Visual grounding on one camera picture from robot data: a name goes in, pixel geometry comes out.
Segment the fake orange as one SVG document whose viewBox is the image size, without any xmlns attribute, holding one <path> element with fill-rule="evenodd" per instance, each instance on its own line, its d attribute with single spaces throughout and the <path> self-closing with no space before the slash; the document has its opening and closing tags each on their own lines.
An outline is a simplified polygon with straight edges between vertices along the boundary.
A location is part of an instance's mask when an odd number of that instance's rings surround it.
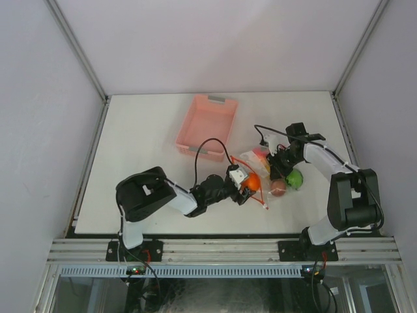
<svg viewBox="0 0 417 313">
<path fill-rule="evenodd" d="M 256 173 L 250 172 L 247 179 L 242 183 L 242 189 L 248 188 L 253 192 L 257 192 L 261 188 L 261 180 Z"/>
</svg>

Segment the clear zip top bag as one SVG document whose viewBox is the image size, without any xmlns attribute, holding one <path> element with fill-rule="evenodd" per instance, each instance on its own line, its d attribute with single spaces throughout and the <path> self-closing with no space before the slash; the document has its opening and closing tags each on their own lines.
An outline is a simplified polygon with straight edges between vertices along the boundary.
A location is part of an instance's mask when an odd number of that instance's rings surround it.
<svg viewBox="0 0 417 313">
<path fill-rule="evenodd" d="M 267 161 L 266 157 L 258 157 L 252 152 L 252 150 L 250 150 L 245 153 L 241 153 L 239 156 L 232 155 L 231 160 L 234 164 L 242 166 L 248 174 L 253 172 L 259 176 L 261 180 L 261 188 L 251 198 L 259 202 L 265 209 L 269 209 L 272 202 L 280 197 L 275 197 L 270 193 L 271 180 L 269 179 L 269 173 L 263 166 L 263 162 Z M 292 189 L 287 185 L 287 191 L 284 195 L 292 191 L 295 191 L 295 189 Z"/>
</svg>

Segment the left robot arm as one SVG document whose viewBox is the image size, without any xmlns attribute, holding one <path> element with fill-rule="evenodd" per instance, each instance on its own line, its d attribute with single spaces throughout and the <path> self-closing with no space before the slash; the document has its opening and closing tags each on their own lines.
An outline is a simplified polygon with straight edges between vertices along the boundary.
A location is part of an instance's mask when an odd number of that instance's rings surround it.
<svg viewBox="0 0 417 313">
<path fill-rule="evenodd" d="M 115 188 L 115 200 L 121 216 L 120 253 L 127 260 L 140 258 L 143 252 L 141 221 L 168 206 L 188 218 L 195 218 L 215 203 L 231 199 L 243 205 L 260 190 L 256 175 L 232 164 L 225 177 L 209 175 L 204 181 L 186 190 L 168 179 L 157 166 L 121 181 Z"/>
</svg>

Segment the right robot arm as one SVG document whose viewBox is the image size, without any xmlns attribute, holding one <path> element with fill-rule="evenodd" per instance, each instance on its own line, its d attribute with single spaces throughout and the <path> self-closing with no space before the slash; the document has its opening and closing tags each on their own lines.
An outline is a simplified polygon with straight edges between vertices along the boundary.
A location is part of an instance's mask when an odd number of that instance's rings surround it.
<svg viewBox="0 0 417 313">
<path fill-rule="evenodd" d="M 303 123 L 293 123 L 282 132 L 288 146 L 282 147 L 270 129 L 262 137 L 268 147 L 270 178 L 288 181 L 299 163 L 314 166 L 330 183 L 326 215 L 304 228 L 297 241 L 279 241 L 281 261 L 338 261 L 336 240 L 354 232 L 377 231 L 384 214 L 380 204 L 377 174 L 343 160 L 321 134 L 310 134 Z"/>
</svg>

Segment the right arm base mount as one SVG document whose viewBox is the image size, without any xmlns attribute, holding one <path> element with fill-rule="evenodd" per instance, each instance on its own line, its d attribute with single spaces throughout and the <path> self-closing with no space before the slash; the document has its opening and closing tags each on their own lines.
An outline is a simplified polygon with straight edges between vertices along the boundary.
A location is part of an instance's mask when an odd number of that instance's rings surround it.
<svg viewBox="0 0 417 313">
<path fill-rule="evenodd" d="M 315 261 L 317 258 L 327 261 L 338 261 L 336 245 L 327 243 L 325 245 L 304 245 L 300 241 L 278 241 L 278 252 L 280 261 Z"/>
</svg>

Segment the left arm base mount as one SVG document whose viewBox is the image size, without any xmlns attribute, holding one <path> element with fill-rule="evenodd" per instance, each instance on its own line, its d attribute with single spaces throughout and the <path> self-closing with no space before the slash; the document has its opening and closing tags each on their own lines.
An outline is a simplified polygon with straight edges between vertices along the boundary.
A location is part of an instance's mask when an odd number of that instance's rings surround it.
<svg viewBox="0 0 417 313">
<path fill-rule="evenodd" d="M 141 245 L 127 251 L 119 241 L 110 241 L 106 251 L 106 261 L 135 261 L 147 263 L 162 260 L 164 243 L 158 240 L 143 241 Z"/>
</svg>

